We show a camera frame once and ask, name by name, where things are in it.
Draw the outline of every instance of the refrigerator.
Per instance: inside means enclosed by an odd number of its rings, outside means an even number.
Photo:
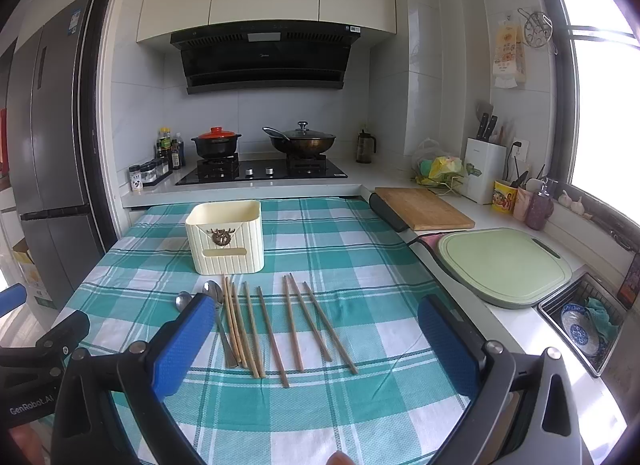
[[[7,90],[15,206],[57,309],[108,248],[97,227],[81,141],[79,71],[91,2],[73,1],[14,53]]]

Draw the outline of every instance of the teal checkered cloth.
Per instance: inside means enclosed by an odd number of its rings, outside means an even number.
[[[265,379],[226,369],[216,328],[165,404],[203,459],[216,465],[324,465],[335,450],[358,464],[427,463],[469,399],[459,395],[422,335],[417,306],[447,297],[415,254],[361,200],[264,200],[264,268],[232,276],[252,291]],[[155,206],[120,239],[70,299],[84,311],[94,355],[149,340],[177,317],[177,292],[201,291],[184,221],[194,204]],[[306,294],[332,361],[322,358],[292,295],[305,372],[296,371],[282,277],[307,281],[359,373],[352,375]],[[213,279],[220,283],[220,277]],[[261,286],[291,387],[280,382],[255,287]],[[249,326],[244,296],[244,324]],[[155,463],[127,407],[114,399],[141,460]]]

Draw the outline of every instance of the power outlet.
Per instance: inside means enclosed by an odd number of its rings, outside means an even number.
[[[521,138],[514,138],[514,142],[520,142],[522,145],[520,147],[513,146],[513,154],[511,156],[515,156],[516,160],[526,161],[527,159],[527,151],[529,151],[529,140],[522,140]]]

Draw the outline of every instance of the wooden chopstick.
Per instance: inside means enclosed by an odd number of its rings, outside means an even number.
[[[267,331],[269,332],[269,339],[271,340],[271,349],[273,349],[273,357],[276,361],[276,366],[278,366],[278,371],[280,372],[280,379],[282,380],[283,387],[289,387],[289,379],[287,379],[287,372],[284,370],[284,366],[282,365],[282,359],[280,358],[280,352],[278,351],[278,345],[276,344],[276,337],[273,334],[273,330],[271,329],[271,320],[269,319],[269,312],[267,311],[267,305],[264,304],[264,297],[262,296],[262,289],[260,286],[257,288],[258,298],[260,299],[260,305],[262,307],[262,314],[264,315],[264,323],[267,325]]]
[[[229,308],[229,291],[228,288],[226,288],[226,275],[222,276],[222,293],[225,296],[226,320],[227,324],[229,325],[229,339],[231,340],[231,350],[234,353],[236,361],[240,363],[240,353],[238,352],[238,346],[236,343],[236,330],[234,329],[234,323],[231,318],[231,309]]]
[[[324,311],[322,311],[322,308],[320,308],[320,305],[318,304],[318,300],[316,299],[316,296],[314,295],[313,291],[311,290],[311,287],[306,284],[306,281],[304,281],[302,284],[305,286],[306,292],[309,294],[309,297],[311,298],[311,301],[314,303],[314,306],[316,307],[316,310],[318,311],[318,315],[322,319],[322,322],[324,322],[324,325],[326,326],[327,330],[329,330],[329,333],[331,334],[331,337],[333,337],[334,342],[335,342],[335,346],[337,347],[338,352],[340,352],[340,355],[342,356],[344,361],[347,362],[347,365],[351,369],[351,373],[353,373],[354,375],[357,375],[358,374],[358,368],[356,368],[356,366],[353,365],[353,362],[349,358],[349,355],[344,350],[344,347],[342,346],[342,343],[340,342],[340,339],[338,339],[337,333],[335,333],[334,327],[331,326],[331,323],[326,318],[326,315],[324,314]]]
[[[302,313],[305,314],[306,321],[309,323],[309,326],[311,326],[311,330],[314,333],[316,342],[320,347],[320,352],[322,353],[324,360],[326,360],[327,362],[331,362],[332,359],[331,359],[331,355],[329,355],[329,350],[324,345],[324,341],[322,340],[320,332],[318,331],[318,328],[316,328],[316,325],[314,324],[313,319],[311,319],[311,314],[306,308],[305,300],[302,299],[302,294],[300,293],[300,289],[298,288],[298,285],[296,284],[296,280],[293,278],[292,273],[289,273],[289,278],[291,279],[291,285],[293,287],[293,291],[295,291],[296,295],[298,296],[298,300],[300,301],[300,306],[302,306]]]
[[[236,307],[234,305],[232,296],[233,288],[231,287],[231,281],[226,283],[226,292],[229,299],[229,307],[231,307],[231,322],[234,325],[234,337],[236,339],[236,350],[238,351],[238,362],[243,368],[246,368],[246,359],[244,358],[244,350],[242,350],[242,341],[240,340],[240,333],[238,331],[238,320],[236,319]]]
[[[236,290],[236,283],[231,283],[231,290],[234,296],[234,303],[236,304],[236,320],[238,321],[238,332],[244,347],[244,356],[249,364],[249,369],[254,374],[254,379],[259,379],[260,375],[255,368],[254,356],[251,352],[251,346],[249,346],[249,339],[246,336],[246,330],[244,329],[244,320],[242,320],[242,310],[240,310],[240,301],[238,301],[238,291]]]
[[[263,379],[267,375],[264,374],[264,366],[262,366],[262,358],[260,357],[260,341],[258,340],[258,331],[255,329],[254,305],[251,303],[249,286],[246,284],[246,281],[242,283],[242,285],[244,286],[244,294],[246,296],[246,307],[249,310],[249,322],[251,323],[251,331],[254,338],[255,365],[258,368],[258,374],[260,375],[260,378]]]
[[[296,359],[296,368],[298,371],[304,371],[305,366],[302,365],[302,355],[298,346],[298,336],[296,335],[296,323],[293,321],[293,310],[291,309],[291,298],[289,297],[289,286],[287,286],[287,276],[283,275],[284,297],[287,301],[287,313],[289,314],[289,327],[291,328],[291,345],[293,346],[293,356]]]

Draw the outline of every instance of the blue and white bowl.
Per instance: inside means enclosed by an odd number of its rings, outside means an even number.
[[[606,345],[598,334],[588,310],[580,304],[570,302],[562,307],[562,328],[574,344],[588,357],[595,357]]]

